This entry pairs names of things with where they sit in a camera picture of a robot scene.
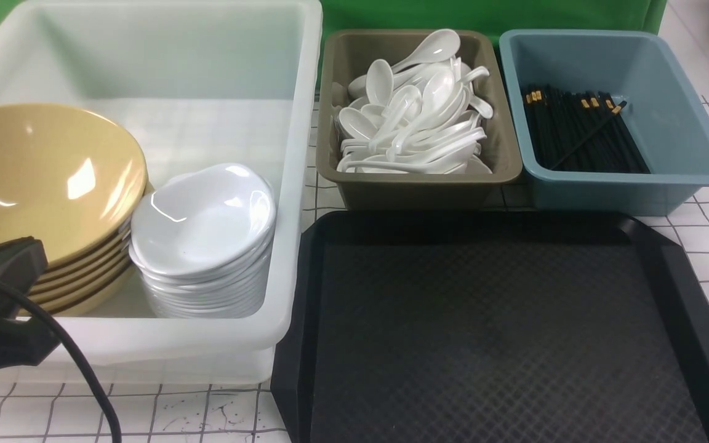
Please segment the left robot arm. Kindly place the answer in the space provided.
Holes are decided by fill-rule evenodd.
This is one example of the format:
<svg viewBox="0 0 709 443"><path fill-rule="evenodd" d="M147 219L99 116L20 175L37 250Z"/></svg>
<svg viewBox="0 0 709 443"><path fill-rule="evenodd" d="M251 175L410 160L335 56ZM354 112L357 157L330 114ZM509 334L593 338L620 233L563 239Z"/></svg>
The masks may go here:
<svg viewBox="0 0 709 443"><path fill-rule="evenodd" d="M0 283L29 295L47 268L42 241L22 237L0 243ZM0 292L0 370L39 365L61 342L39 319L17 320L22 306Z"/></svg>

